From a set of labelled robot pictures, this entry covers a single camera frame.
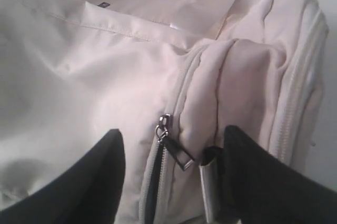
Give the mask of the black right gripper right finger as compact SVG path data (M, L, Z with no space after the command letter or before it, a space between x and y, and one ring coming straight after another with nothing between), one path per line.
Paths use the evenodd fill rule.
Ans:
M238 126L224 131L224 199L242 223L336 223L336 192L261 148Z

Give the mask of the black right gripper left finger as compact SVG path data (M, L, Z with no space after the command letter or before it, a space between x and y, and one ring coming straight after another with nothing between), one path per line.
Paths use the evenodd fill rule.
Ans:
M125 177L121 133L114 129L69 170L1 211L1 223L113 223Z

